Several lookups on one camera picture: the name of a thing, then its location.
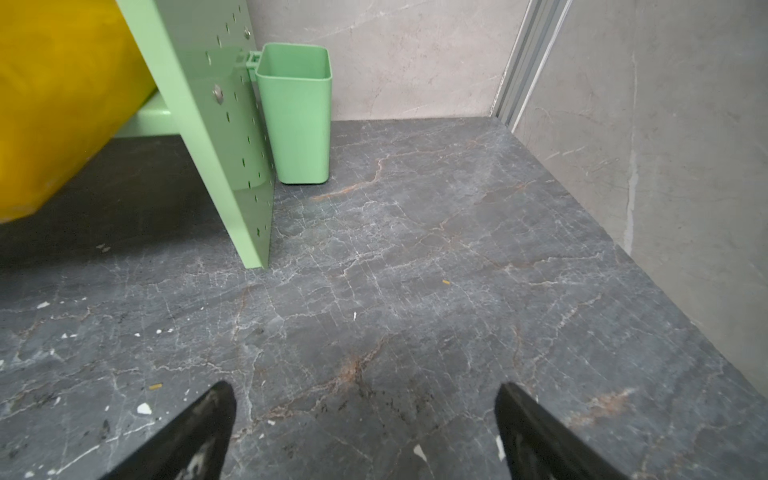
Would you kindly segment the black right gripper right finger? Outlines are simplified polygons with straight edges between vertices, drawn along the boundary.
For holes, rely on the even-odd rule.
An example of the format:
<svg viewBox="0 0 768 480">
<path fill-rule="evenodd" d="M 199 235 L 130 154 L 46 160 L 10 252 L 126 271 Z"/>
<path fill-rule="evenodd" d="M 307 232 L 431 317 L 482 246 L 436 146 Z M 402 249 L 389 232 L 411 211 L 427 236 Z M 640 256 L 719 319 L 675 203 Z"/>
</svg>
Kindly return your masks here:
<svg viewBox="0 0 768 480">
<path fill-rule="evenodd" d="M 514 382 L 500 386 L 494 416 L 513 479 L 628 478 Z"/>
</svg>

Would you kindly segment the yellow Pastatime spaghetti bag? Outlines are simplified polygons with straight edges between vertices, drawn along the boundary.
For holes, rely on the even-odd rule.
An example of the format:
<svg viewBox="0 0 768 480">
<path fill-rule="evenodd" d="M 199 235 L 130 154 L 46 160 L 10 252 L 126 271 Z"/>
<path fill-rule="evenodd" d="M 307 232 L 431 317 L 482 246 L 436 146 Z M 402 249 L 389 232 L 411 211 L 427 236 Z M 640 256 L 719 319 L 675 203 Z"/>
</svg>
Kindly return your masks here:
<svg viewBox="0 0 768 480">
<path fill-rule="evenodd" d="M 155 89 L 116 2 L 2 2 L 2 222 L 34 214 Z"/>
</svg>

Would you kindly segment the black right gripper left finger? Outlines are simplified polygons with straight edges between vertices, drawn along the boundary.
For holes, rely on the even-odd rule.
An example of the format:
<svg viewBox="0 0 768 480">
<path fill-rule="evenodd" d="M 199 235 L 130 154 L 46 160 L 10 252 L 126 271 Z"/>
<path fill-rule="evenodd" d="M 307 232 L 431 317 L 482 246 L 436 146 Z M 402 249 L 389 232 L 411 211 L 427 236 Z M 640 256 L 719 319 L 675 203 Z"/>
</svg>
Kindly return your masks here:
<svg viewBox="0 0 768 480">
<path fill-rule="evenodd" d="M 219 381 L 105 479 L 211 479 L 221 477 L 234 423 L 232 385 Z"/>
</svg>

